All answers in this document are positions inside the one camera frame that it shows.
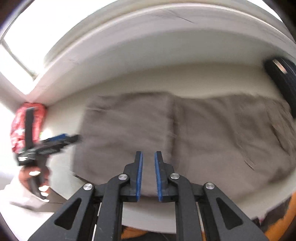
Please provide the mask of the person's left hand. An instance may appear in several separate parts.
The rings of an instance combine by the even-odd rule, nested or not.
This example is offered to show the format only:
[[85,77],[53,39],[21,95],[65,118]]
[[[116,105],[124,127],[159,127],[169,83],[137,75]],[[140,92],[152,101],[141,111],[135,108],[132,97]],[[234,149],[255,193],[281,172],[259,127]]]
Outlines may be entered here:
[[20,183],[36,197],[47,200],[50,192],[50,170],[47,167],[22,167],[18,178]]

